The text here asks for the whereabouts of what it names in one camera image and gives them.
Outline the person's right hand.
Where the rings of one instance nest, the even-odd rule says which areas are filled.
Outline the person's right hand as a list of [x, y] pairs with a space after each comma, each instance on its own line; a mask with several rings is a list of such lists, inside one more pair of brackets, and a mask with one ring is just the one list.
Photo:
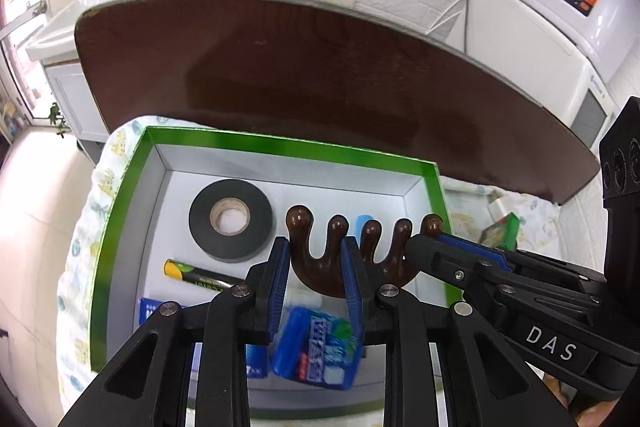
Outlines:
[[[549, 390], [556, 396], [556, 399], [562, 403], [562, 406], [567, 409], [570, 403], [568, 402], [567, 396], [562, 392], [562, 383], [548, 374], [544, 374], [542, 380]], [[617, 400], [602, 401], [592, 407], [588, 407], [588, 409], [585, 409], [577, 415], [577, 425], [579, 427], [599, 427], [608, 418], [608, 415], [611, 414], [612, 410], [615, 409], [617, 403]]]

